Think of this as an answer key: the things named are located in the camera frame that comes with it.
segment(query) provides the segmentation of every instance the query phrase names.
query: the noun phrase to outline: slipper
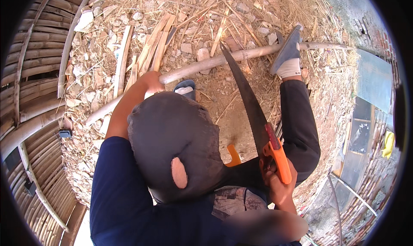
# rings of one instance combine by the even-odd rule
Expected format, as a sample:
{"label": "slipper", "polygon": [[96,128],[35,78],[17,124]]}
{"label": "slipper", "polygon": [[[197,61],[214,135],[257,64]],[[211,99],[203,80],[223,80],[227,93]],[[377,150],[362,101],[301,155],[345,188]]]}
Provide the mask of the slipper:
{"label": "slipper", "polygon": [[300,51],[297,50],[297,42],[300,41],[300,28],[300,25],[296,25],[286,38],[285,42],[282,44],[282,47],[277,53],[276,59],[271,66],[271,75],[275,75],[277,73],[277,70],[285,61],[300,57]]}
{"label": "slipper", "polygon": [[179,82],[173,91],[195,101],[195,82],[192,79]]}

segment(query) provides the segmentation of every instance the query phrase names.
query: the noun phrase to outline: black pants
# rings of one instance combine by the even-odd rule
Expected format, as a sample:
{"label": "black pants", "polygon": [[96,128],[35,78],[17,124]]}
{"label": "black pants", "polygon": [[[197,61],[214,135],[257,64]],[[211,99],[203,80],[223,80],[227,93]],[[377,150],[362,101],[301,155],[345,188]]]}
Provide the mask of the black pants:
{"label": "black pants", "polygon": [[[316,123],[303,82],[283,82],[280,92],[283,147],[298,172],[298,185],[314,171],[320,158]],[[226,185],[253,187],[268,194],[258,158],[230,168],[223,164],[219,127],[195,101],[177,93],[158,93],[138,104],[128,122],[135,159],[157,201],[188,200]],[[179,157],[187,173],[184,189],[172,179],[174,157]]]}
{"label": "black pants", "polygon": [[[298,80],[283,82],[280,87],[282,135],[284,151],[297,170],[298,186],[316,168],[320,159],[320,146],[314,115],[308,99],[306,85]],[[264,193],[264,185],[259,169],[259,158],[230,167],[218,187],[236,185],[254,187]]]}

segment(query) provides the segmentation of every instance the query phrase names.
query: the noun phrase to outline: person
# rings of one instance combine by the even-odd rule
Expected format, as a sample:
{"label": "person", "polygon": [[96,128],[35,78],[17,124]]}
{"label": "person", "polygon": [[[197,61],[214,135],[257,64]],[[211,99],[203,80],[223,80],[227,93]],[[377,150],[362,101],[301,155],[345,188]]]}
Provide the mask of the person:
{"label": "person", "polygon": [[[114,109],[100,148],[90,204],[93,243],[237,245],[222,230],[225,218],[271,202],[297,214],[293,190],[316,168],[320,147],[299,59],[285,58],[276,72],[291,183],[274,170],[263,177],[258,157],[226,167],[207,109],[185,94],[160,92],[161,74],[147,72]],[[156,94],[144,100],[146,93]]]}

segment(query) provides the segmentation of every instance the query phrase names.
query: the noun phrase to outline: hay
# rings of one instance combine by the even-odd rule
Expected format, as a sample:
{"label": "hay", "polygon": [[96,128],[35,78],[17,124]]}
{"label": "hay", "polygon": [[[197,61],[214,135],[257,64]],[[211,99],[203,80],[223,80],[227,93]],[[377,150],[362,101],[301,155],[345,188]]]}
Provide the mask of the hay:
{"label": "hay", "polygon": [[[248,13],[238,13],[244,22],[251,25],[255,36],[263,45],[267,45],[268,40],[258,32],[260,27],[268,28],[271,33],[278,29],[286,36],[297,23],[304,28],[303,41],[354,45],[340,19],[324,0],[233,0],[231,6],[236,8],[238,3],[245,3],[249,8]],[[76,66],[79,68],[84,63],[83,72],[88,69],[90,71],[77,78],[73,73],[68,73],[66,100],[77,99],[79,102],[78,105],[67,108],[62,121],[62,126],[63,123],[70,126],[74,134],[73,140],[63,139],[63,161],[68,180],[73,185],[76,197],[87,206],[90,206],[92,177],[105,134],[101,130],[102,120],[90,127],[83,124],[92,112],[113,99],[113,85],[109,80],[115,73],[117,60],[109,47],[118,47],[111,44],[108,47],[108,41],[112,38],[113,44],[119,45],[125,26],[134,25],[127,61],[129,66],[132,54],[140,53],[143,47],[142,34],[150,34],[163,14],[176,15],[173,26],[179,26],[191,18],[194,12],[210,8],[178,28],[161,63],[161,71],[168,72],[195,62],[198,49],[210,50],[226,9],[220,0],[102,0],[94,7],[99,5],[102,9],[116,6],[112,7],[114,9],[109,14],[103,12],[95,17],[88,32],[77,33],[75,36],[71,64],[76,69]],[[132,16],[136,12],[141,12],[143,19],[134,20]],[[254,41],[231,11],[221,41],[225,41],[230,35],[235,37],[241,48],[247,48],[248,42]],[[179,51],[181,43],[191,43],[193,52],[188,54]],[[305,80],[308,88],[312,89],[310,102],[320,137],[321,159],[314,173],[294,191],[297,209],[312,202],[320,182],[343,143],[345,124],[350,120],[354,104],[357,59],[355,51],[302,51],[301,65],[308,69]],[[250,69],[246,78],[268,120],[276,127],[281,118],[280,80],[269,75],[270,62],[266,57],[248,60],[245,64],[247,66],[244,67]],[[125,74],[125,84],[130,74],[131,71]],[[97,77],[103,78],[102,86],[97,86]],[[240,97],[233,96],[237,87],[227,68],[213,68],[208,75],[197,73],[194,79],[201,92],[200,103],[210,110],[214,122],[234,111],[234,105],[241,102]],[[176,82],[169,84],[166,88],[171,90],[175,84]]]}

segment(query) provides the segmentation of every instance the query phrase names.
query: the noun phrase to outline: navy blue shirt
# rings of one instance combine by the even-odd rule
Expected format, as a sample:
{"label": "navy blue shirt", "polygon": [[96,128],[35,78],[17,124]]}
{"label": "navy blue shirt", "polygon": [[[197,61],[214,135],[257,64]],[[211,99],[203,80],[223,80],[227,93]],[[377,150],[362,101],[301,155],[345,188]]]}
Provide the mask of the navy blue shirt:
{"label": "navy blue shirt", "polygon": [[235,245],[213,208],[210,195],[154,206],[129,141],[110,137],[102,143],[90,203],[95,245]]}

